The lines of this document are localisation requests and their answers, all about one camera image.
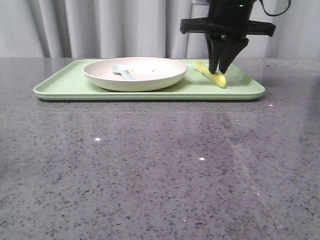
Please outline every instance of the spoon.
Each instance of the spoon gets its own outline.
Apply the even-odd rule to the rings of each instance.
[[[114,74],[121,74],[123,80],[134,80],[128,73],[128,69],[122,64],[115,64],[112,70]]]

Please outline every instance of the tray rim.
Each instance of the tray rim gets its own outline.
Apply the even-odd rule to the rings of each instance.
[[[93,101],[103,101],[103,100],[137,100],[137,101],[143,101],[143,100],[211,100],[211,101],[219,101],[219,100],[256,100],[260,98],[264,92],[265,87],[263,87],[260,83],[255,81],[254,79],[251,80],[254,81],[255,85],[258,85],[261,88],[261,91],[257,91],[256,93],[237,93],[236,95],[234,93],[193,93],[193,92],[165,92],[165,91],[142,91],[142,92],[94,92],[94,93],[45,93],[43,91],[39,91],[38,89],[41,88],[44,84],[47,84],[50,81],[53,81],[53,79],[59,75],[62,74],[66,69],[75,66],[77,64],[81,64],[83,62],[92,62],[92,61],[104,61],[106,59],[94,59],[94,58],[88,58],[88,59],[80,59],[75,60],[41,83],[37,84],[33,88],[33,92],[35,95],[42,99],[42,100],[48,100],[48,101],[85,101],[85,100],[93,100]],[[181,62],[190,62],[194,61],[195,59],[174,59]],[[234,68],[237,70],[243,72],[238,67],[232,64]]]

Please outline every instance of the gray countertop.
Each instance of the gray countertop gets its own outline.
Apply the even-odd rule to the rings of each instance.
[[[44,101],[0,58],[0,239],[320,239],[320,59],[237,59],[253,101]]]

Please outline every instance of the white curtain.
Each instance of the white curtain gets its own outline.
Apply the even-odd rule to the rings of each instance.
[[[207,58],[204,35],[182,34],[181,19],[206,17],[196,0],[0,0],[0,57]],[[288,0],[265,0],[271,13]],[[293,0],[269,17],[273,37],[249,36],[239,57],[320,57],[320,1]]]

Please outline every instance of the green tray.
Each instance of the green tray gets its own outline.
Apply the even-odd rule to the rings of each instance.
[[[193,61],[179,60],[188,70],[178,83],[154,91],[120,92],[100,88],[87,80],[83,68],[101,59],[77,60],[55,73],[33,91],[44,100],[253,100],[261,97],[265,88],[243,71],[231,65],[225,77],[225,88],[196,71]]]

